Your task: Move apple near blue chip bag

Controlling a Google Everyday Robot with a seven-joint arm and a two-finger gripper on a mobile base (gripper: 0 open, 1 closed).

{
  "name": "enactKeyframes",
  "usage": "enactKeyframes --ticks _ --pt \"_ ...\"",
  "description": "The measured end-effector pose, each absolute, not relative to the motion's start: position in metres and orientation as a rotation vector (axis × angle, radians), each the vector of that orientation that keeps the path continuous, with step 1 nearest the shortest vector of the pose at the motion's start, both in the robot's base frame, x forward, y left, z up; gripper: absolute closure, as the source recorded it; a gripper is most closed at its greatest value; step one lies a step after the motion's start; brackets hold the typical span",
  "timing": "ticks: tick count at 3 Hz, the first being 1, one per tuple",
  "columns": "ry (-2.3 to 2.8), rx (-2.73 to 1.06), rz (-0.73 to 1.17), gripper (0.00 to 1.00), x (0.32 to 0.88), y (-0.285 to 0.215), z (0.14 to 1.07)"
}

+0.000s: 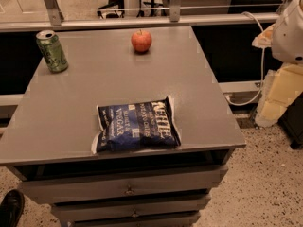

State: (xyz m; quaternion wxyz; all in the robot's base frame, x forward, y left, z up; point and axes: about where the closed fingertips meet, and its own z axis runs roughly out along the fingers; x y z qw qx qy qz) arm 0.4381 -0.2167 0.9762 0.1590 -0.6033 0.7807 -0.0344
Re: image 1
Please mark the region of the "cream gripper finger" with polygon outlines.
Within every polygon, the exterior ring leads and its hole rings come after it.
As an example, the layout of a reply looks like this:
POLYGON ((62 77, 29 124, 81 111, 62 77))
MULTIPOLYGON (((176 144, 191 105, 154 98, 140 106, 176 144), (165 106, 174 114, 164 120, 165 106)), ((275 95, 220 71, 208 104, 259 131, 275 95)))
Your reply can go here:
POLYGON ((267 48, 272 46, 274 26, 268 26, 264 31, 262 31, 252 42, 253 47, 257 48, 267 48))

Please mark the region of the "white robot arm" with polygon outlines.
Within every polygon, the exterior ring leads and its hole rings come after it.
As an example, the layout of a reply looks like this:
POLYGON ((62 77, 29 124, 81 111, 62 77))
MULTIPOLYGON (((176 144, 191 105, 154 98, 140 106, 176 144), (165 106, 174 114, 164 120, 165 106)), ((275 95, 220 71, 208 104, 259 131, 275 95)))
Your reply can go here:
POLYGON ((267 27, 252 42, 257 48, 270 47, 275 59, 303 63, 303 0, 292 2, 274 24, 267 27))

